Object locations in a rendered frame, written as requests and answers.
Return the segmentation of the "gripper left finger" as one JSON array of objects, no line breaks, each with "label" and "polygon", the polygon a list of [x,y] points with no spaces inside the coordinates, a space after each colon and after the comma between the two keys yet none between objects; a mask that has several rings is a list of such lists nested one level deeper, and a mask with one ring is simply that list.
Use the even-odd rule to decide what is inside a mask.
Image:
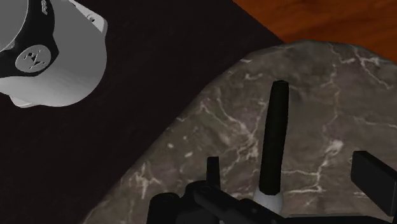
[{"label": "gripper left finger", "polygon": [[236,199],[221,189],[219,158],[208,157],[206,179],[187,184],[183,196],[152,197],[146,224],[283,224],[281,160],[264,158],[254,199]]}]

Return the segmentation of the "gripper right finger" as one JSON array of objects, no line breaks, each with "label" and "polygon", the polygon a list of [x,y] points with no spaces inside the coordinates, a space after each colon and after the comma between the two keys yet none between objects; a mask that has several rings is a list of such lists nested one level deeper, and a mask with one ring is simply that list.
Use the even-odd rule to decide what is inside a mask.
[{"label": "gripper right finger", "polygon": [[351,181],[386,215],[397,214],[397,171],[367,151],[354,151]]}]

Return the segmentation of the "round grey marble table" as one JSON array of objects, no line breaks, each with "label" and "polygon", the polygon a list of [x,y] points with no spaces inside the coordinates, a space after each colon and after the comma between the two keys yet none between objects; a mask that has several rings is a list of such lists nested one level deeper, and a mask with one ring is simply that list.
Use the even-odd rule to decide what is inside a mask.
[{"label": "round grey marble table", "polygon": [[289,83],[283,214],[386,220],[349,173],[356,150],[397,170],[397,64],[359,46],[299,41],[251,53],[206,86],[82,224],[145,224],[150,199],[204,179],[210,156],[222,189],[251,198],[275,80]]}]

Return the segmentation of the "dark robot stand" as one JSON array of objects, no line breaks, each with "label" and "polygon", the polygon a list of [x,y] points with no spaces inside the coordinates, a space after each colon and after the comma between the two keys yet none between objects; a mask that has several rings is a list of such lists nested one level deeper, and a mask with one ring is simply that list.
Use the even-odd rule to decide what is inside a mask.
[{"label": "dark robot stand", "polygon": [[78,224],[215,77],[281,40],[233,0],[77,0],[108,22],[99,86],[63,108],[0,94],[0,224]]}]

